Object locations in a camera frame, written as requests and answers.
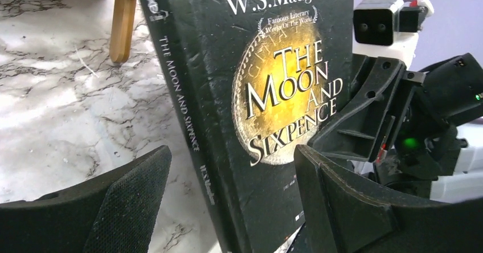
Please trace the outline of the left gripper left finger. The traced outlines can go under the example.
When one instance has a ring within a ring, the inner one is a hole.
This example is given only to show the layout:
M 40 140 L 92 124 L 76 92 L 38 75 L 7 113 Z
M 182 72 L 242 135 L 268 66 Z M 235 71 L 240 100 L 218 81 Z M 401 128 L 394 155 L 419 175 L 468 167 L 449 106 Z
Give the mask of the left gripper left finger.
M 147 252 L 170 164 L 163 145 L 34 201 L 1 204 L 1 251 Z

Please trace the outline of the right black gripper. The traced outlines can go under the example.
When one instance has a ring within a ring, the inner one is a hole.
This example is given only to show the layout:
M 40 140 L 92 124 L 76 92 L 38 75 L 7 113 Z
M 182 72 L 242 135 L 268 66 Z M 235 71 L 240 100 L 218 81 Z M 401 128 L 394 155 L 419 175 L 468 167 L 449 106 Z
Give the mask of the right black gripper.
M 308 145 L 329 158 L 375 161 L 395 116 L 390 103 L 406 70 L 403 61 L 353 54 L 353 98 Z M 375 162 L 375 180 L 391 189 L 429 199 L 482 196 L 482 159 L 458 136 L 461 125 L 482 117 L 482 67 L 470 53 L 420 70 L 423 82 L 405 103 L 402 123 L 385 158 Z

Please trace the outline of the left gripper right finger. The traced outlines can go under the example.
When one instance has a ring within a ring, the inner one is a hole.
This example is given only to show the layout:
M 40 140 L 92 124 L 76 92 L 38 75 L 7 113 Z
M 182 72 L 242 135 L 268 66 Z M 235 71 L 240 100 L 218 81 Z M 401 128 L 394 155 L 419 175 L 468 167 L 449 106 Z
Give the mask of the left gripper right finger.
M 442 203 L 389 189 L 307 145 L 294 165 L 312 252 L 481 252 L 482 200 Z

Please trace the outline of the black bottom book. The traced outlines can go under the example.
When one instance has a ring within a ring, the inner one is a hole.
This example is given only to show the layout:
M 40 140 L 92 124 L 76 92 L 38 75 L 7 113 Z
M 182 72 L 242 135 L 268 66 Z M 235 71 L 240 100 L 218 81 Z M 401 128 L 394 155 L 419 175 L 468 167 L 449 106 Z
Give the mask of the black bottom book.
M 354 0 L 140 0 L 223 252 L 304 223 L 294 149 L 348 101 Z

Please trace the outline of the wooden book rack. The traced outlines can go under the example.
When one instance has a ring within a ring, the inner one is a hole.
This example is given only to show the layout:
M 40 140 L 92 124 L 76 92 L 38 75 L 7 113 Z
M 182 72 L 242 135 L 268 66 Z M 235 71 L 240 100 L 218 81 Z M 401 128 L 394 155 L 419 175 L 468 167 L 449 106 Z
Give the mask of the wooden book rack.
M 130 55 L 137 0 L 114 0 L 109 56 L 124 63 Z

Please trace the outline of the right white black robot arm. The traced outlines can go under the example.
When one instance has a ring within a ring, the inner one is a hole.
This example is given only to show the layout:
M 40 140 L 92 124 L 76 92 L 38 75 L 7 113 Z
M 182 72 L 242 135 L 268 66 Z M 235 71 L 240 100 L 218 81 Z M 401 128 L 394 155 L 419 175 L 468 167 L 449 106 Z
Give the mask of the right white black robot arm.
M 355 54 L 351 100 L 308 142 L 383 186 L 442 202 L 482 196 L 482 67 L 469 53 L 409 71 Z

